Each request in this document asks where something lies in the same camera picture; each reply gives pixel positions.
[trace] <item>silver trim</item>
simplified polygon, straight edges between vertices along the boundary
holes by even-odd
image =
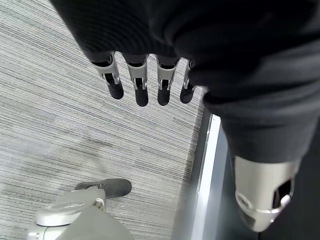
[[[203,150],[204,160],[202,160],[200,176],[197,185],[196,210],[191,240],[203,239],[220,123],[220,117],[213,114],[210,116],[209,127],[207,130],[205,146]]]

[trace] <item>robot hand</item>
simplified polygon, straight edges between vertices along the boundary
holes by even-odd
[[[133,240],[115,218],[106,213],[106,199],[131,191],[126,179],[82,182],[54,203],[38,210],[27,240]]]

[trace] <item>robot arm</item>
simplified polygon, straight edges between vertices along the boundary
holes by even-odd
[[[104,63],[112,51],[191,60],[181,101],[190,101],[195,86],[208,89],[203,101],[221,117],[243,219],[253,231],[266,229],[292,197],[320,115],[319,3],[51,2],[92,63]],[[145,106],[147,71],[126,60],[137,103]],[[158,100],[165,105],[175,65],[158,66]]]
[[[83,182],[38,210],[27,240],[133,240],[129,231],[106,212],[106,199],[131,191],[126,179]]]

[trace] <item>silver metal joint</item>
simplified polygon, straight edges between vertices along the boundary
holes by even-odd
[[[166,84],[166,90],[169,91],[171,89],[172,83],[174,82],[174,76],[176,72],[177,65],[174,68],[165,69],[160,67],[159,61],[157,59],[157,75],[158,75],[158,87],[159,90],[163,89],[164,81],[168,81]]]
[[[300,162],[260,163],[235,157],[235,199],[252,231],[266,230],[289,204]]]
[[[134,89],[138,90],[138,87],[142,86],[142,89],[146,90],[148,81],[147,61],[142,66],[131,66],[129,64],[127,66]]]
[[[118,85],[120,83],[119,71],[117,67],[117,62],[115,59],[115,52],[111,53],[111,64],[109,66],[97,66],[94,64],[95,69],[98,71],[99,75],[104,79],[105,83],[110,85],[110,77],[113,78],[114,84]]]

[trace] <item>striped carpet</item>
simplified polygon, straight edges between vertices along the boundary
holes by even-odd
[[[0,239],[21,240],[38,208],[76,183],[126,178],[132,192],[107,211],[137,240],[170,239],[200,128],[203,90],[189,104],[176,70],[170,103],[139,107],[124,59],[124,97],[114,100],[46,0],[0,1]]]

